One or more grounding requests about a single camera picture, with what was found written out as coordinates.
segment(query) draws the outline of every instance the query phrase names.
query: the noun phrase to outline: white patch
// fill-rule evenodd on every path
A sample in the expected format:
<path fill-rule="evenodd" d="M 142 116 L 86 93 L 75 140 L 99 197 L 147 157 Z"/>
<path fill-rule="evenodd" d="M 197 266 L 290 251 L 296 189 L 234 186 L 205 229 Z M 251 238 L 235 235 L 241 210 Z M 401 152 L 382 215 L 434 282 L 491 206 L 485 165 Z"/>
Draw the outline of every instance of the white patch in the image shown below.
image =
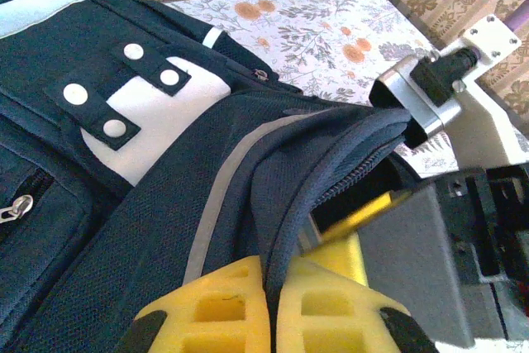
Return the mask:
<path fill-rule="evenodd" d="M 11 0 L 0 4 L 0 39 L 22 32 L 84 0 Z"/>
<path fill-rule="evenodd" d="M 231 92 L 221 78 L 206 69 L 179 57 L 167 60 L 191 75 L 173 97 L 136 76 L 107 100 L 141 128 L 124 146 L 112 150 L 81 129 L 84 142 L 95 156 L 133 186 L 191 123 Z"/>

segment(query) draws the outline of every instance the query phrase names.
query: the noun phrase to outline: zipper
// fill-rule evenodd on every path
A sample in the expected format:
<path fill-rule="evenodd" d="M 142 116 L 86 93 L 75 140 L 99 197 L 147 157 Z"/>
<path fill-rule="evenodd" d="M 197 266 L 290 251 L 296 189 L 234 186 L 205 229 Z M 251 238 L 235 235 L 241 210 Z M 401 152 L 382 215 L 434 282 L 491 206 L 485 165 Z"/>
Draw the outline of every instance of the zipper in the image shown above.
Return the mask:
<path fill-rule="evenodd" d="M 255 69 L 253 75 L 261 82 L 268 82 L 268 74 L 261 69 Z"/>
<path fill-rule="evenodd" d="M 11 206 L 0 209 L 0 242 L 9 236 L 20 225 L 15 222 L 23 218 L 53 184 L 55 179 L 42 169 L 22 182 L 15 192 Z"/>
<path fill-rule="evenodd" d="M 382 145 L 375 149 L 366 157 L 359 165 L 357 165 L 348 175 L 332 185 L 320 198 L 314 203 L 311 210 L 323 204 L 327 200 L 331 200 L 340 193 L 346 191 L 348 188 L 360 182 L 374 167 L 388 155 L 388 148 L 392 142 Z"/>

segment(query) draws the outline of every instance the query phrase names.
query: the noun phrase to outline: floral tablecloth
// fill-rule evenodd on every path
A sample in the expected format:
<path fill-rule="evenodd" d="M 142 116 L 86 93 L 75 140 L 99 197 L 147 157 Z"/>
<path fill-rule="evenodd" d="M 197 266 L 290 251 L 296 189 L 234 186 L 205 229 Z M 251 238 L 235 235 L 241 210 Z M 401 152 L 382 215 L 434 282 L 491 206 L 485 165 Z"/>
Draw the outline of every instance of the floral tablecloth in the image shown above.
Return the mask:
<path fill-rule="evenodd" d="M 190 0 L 171 7 L 228 31 L 307 95 L 369 104 L 381 73 L 431 44 L 388 0 Z M 525 150 L 529 145 L 522 139 Z M 402 155 L 424 176 L 456 169 L 445 134 Z"/>

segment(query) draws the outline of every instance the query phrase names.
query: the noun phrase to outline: screw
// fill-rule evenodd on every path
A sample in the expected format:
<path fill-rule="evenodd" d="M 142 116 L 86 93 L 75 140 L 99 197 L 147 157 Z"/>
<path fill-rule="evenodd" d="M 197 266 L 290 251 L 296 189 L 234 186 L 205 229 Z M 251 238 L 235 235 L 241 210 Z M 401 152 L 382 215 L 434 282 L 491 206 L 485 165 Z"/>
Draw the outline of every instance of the screw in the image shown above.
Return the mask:
<path fill-rule="evenodd" d="M 461 80 L 456 80 L 454 83 L 452 83 L 452 88 L 456 93 L 463 93 L 466 90 L 466 84 Z"/>
<path fill-rule="evenodd" d="M 428 55 L 430 57 L 431 62 L 435 62 L 439 59 L 439 53 L 435 50 L 430 51 Z"/>

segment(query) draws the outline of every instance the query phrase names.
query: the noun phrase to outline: yellow foam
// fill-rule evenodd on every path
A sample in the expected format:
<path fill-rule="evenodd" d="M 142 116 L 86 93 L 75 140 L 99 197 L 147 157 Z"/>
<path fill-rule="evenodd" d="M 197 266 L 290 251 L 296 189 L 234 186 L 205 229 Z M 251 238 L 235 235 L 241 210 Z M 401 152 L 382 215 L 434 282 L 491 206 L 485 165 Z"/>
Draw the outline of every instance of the yellow foam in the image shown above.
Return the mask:
<path fill-rule="evenodd" d="M 136 316 L 167 318 L 149 352 L 270 353 L 259 256 L 249 256 L 168 293 Z"/>
<path fill-rule="evenodd" d="M 303 257 L 357 283 L 368 285 L 360 239 L 355 232 L 346 238 L 328 241 L 303 254 Z"/>
<path fill-rule="evenodd" d="M 406 308 L 304 258 L 281 291 L 277 353 L 399 353 L 378 311 Z"/>

